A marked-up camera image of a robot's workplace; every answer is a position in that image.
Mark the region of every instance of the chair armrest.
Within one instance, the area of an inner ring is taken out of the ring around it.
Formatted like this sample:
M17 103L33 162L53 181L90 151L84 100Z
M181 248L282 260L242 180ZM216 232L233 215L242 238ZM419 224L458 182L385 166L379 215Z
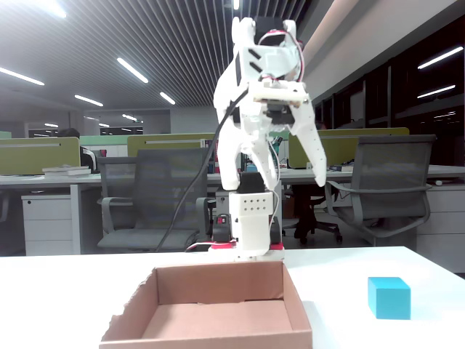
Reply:
M5 222L8 218L9 193L0 191L0 194L2 195L0 222Z
M337 217L337 213L333 209L333 195L332 195L332 192L331 192L331 185L330 185L329 182L326 182L326 184L325 184L325 197L326 197L326 208L328 209L328 213L331 216L336 216Z
M198 230L200 231L201 238L207 236L210 231L209 219L209 198L197 198L195 201L195 210L197 211Z
M340 191L346 191L354 194L398 194L398 193L416 193L419 191L427 191L432 188L431 185L426 184L424 187L412 187L412 188L398 188L398 189L351 189L346 188L339 183L329 180L327 183L331 184Z
M132 199L117 197L102 199L103 226L107 230L107 233L112 233L115 231L115 225L113 224L113 219L111 218L110 212L111 206L132 206Z

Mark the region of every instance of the ceiling light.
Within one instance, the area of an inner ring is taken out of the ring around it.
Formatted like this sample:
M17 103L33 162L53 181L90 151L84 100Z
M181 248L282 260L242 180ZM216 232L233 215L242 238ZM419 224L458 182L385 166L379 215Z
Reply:
M86 102L98 105L99 107L103 106L103 104L100 103L100 102L96 102L95 100L90 100L89 98L85 98L85 97L82 97L80 95L74 95L74 97L76 97L78 100L85 100Z
M439 116L434 116L433 118L443 118L444 116L452 116L454 114L445 114L445 115L439 115Z
M165 92L160 92L160 96L162 96L165 100L170 102L171 104L174 104L175 102L172 100L172 98L168 97Z
M424 95L420 95L417 98L423 98L423 97L426 97L426 96L431 96L431 95L434 95L435 93L444 92L444 91L447 91L448 89L453 89L455 87L456 87L456 85L447 86L447 87L444 87L443 89L437 89L436 91L425 93Z
M40 82L39 80L28 78L27 76L15 73L13 71L9 71L7 69L0 68L0 73L5 73L5 74L8 74L8 75L14 76L15 78L19 78L19 79L22 79L22 80L32 82L33 84L38 84L38 85L41 85L41 86L45 85L43 82Z
M40 0L37 1L36 4L55 16L66 18L66 12L61 8L56 0Z
M148 80L147 78L145 78L141 73L139 73L138 71L136 71L133 67L131 67L127 61L125 61L123 58L118 58L117 61L123 66L125 67L128 71L130 71L131 73L133 73L135 76L137 76L141 81L145 82L145 83L148 83Z
M452 51L449 51L443 55L440 55L439 57L436 57L433 60L430 60L429 62L426 62L418 67L418 69L423 69L426 68L428 65L435 64L436 62L439 62L440 60L443 60L444 58L447 58L457 52L460 52L462 49L464 49L462 46L457 47L456 49L453 49Z
M126 118L126 119L129 119L129 120L132 120L132 121L137 121L137 119L135 117L130 116L130 115L123 114L123 117Z

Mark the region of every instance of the cubicle partition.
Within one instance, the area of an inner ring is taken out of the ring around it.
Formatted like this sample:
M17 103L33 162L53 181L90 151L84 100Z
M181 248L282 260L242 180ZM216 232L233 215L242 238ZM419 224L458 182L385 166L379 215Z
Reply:
M0 140L0 175L42 175L43 168L63 165L81 165L78 138Z
M355 159L359 136L409 135L406 127L390 129L324 129L318 131L325 149L328 166L339 165ZM309 159L296 136L289 135L289 166L294 169L307 167Z
M213 140L214 133L182 133L169 135L134 135L128 137L128 156L137 156L139 149L203 148Z

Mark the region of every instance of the box flap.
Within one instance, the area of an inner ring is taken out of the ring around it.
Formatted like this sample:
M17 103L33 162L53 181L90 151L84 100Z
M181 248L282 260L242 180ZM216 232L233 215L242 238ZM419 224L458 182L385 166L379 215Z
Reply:
M283 299L282 261L162 267L157 279L159 304Z
M283 265L283 288L284 288L284 304L288 311L289 321L292 329L311 330L310 322L308 321L307 313L305 313L302 301L299 298L296 287L292 282L291 276L285 265Z
M112 317L102 341L141 338L157 307L157 275L154 269L124 305L123 313Z

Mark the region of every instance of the black cable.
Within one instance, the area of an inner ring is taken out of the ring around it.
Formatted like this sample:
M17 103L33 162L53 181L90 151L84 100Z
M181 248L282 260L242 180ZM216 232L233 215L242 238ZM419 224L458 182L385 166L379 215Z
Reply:
M200 178L200 176L202 175L202 173L204 171L206 171L207 169L207 165L209 163L209 160L210 160L210 157L213 153L213 149L215 149L215 146L216 146L216 143L217 143L217 140L218 140L218 137L219 137L219 132L221 131L221 128L223 127L223 125L225 124L227 118L229 118L231 116L231 114L233 113L236 105L247 95L248 93L248 88L242 92L240 94L240 96L237 98L237 100L235 100L234 102L232 102L230 104L229 107L227 107L226 109L226 114L225 114L225 117L221 120L221 122L219 123L218 127L217 127L217 130L215 131L215 135L213 136L213 140L211 141L211 144L209 146L209 150L207 151L207 154L206 154L206 157L205 159L203 160L203 163L201 165L201 168L198 170L198 173L197 175L194 177L194 179L192 180L192 182L189 184L189 186L187 187L186 191L184 192L184 195L182 196L182 198L179 200L179 202L177 203L177 206L176 206L176 209L174 210L174 214L173 214L173 218L171 219L171 224L169 225L169 228L168 230L166 231L165 235L163 235L163 238L161 238L160 240L160 243L158 244L155 252L159 252L161 247L163 246L163 243L165 242L166 238L168 237L168 235L171 233L171 231L173 230L173 226L174 226L174 221L176 220L176 216L177 216L177 213L179 211L179 209L181 208L181 205L182 203L184 202L184 200L186 199L187 197L187 194L189 193L190 189L194 186L194 184L197 183L198 179Z

